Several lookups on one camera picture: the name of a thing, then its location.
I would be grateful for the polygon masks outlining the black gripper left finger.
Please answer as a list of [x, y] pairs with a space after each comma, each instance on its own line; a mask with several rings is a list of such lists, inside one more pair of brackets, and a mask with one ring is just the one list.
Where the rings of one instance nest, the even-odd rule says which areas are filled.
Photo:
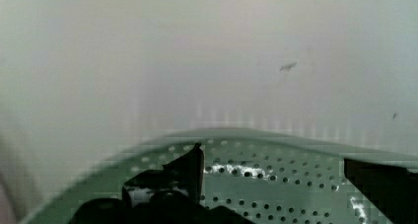
[[253, 224], [226, 206], [199, 203], [204, 153], [199, 143], [182, 156], [125, 182], [122, 198], [83, 203], [68, 224]]

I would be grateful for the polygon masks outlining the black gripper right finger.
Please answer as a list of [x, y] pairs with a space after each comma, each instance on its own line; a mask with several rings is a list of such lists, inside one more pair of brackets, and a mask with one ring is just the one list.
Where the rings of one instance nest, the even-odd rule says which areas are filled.
[[417, 174], [406, 168], [345, 159], [344, 176], [393, 224], [417, 224]]

